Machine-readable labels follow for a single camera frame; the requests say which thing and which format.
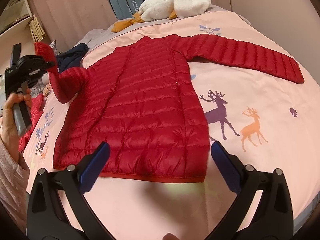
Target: finger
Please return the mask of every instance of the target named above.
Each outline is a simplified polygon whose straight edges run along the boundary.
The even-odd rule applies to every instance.
[[[32,101],[25,101],[26,106],[31,108],[32,107]]]
[[[32,106],[32,98],[30,94],[26,94],[23,96],[23,100],[26,102],[27,107],[31,108]]]
[[[24,96],[23,96],[23,100],[26,101],[26,102],[27,102],[27,101],[31,101],[31,95],[30,95],[30,94],[24,95]]]
[[[5,101],[3,105],[4,110],[12,109],[14,104],[18,104],[23,100],[23,95],[18,95],[16,93],[11,93],[8,99]]]
[[[167,233],[162,240],[179,240],[179,238],[177,238],[173,234]]]

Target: human hand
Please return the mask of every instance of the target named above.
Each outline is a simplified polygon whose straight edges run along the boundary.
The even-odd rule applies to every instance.
[[[1,140],[15,162],[19,161],[19,136],[14,122],[12,107],[14,104],[25,101],[27,107],[31,108],[32,100],[30,92],[31,90],[27,89],[26,95],[23,95],[22,93],[11,93],[3,105]]]
[[[179,238],[177,238],[176,236],[174,236],[173,234],[167,233],[162,240],[179,240]]]

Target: pink curtain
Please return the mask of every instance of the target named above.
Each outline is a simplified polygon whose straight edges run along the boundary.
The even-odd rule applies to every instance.
[[[107,29],[117,20],[108,0],[28,0],[28,3],[48,37],[57,40],[61,52],[73,47],[90,30]],[[212,4],[231,9],[230,0],[212,0]]]

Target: wall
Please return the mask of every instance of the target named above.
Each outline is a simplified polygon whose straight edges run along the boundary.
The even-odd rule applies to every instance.
[[[287,50],[320,84],[320,17],[310,0],[231,0],[231,7]]]
[[[10,65],[12,46],[17,43],[22,43],[21,56],[35,54],[33,39],[32,39],[28,25],[24,30],[15,32],[9,36],[6,35],[4,39],[0,37],[0,74],[1,75],[4,73],[5,69]]]

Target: purple deer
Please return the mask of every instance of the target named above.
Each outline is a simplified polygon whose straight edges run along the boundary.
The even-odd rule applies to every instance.
[[[204,116],[206,117],[208,124],[210,123],[215,123],[215,122],[220,122],[221,124],[221,130],[222,130],[222,137],[224,140],[227,139],[227,137],[224,135],[224,123],[229,125],[229,127],[233,130],[235,135],[240,136],[235,129],[232,127],[232,124],[227,120],[227,110],[224,104],[227,104],[228,102],[223,100],[222,97],[224,97],[224,94],[222,95],[221,92],[218,93],[213,93],[211,90],[209,90],[207,96],[210,98],[210,100],[207,100],[202,96],[200,98],[206,102],[215,102],[217,104],[217,108],[212,109],[209,112],[204,113]]]
[[[40,144],[39,148],[36,150],[36,154],[37,154],[37,151],[39,151],[38,154],[41,155],[42,150],[43,150],[43,147],[44,147],[45,143],[46,143],[47,140],[48,140],[48,137],[49,137],[49,132],[46,133],[46,135],[45,135],[45,140],[44,140],[44,142],[42,142],[42,143]]]

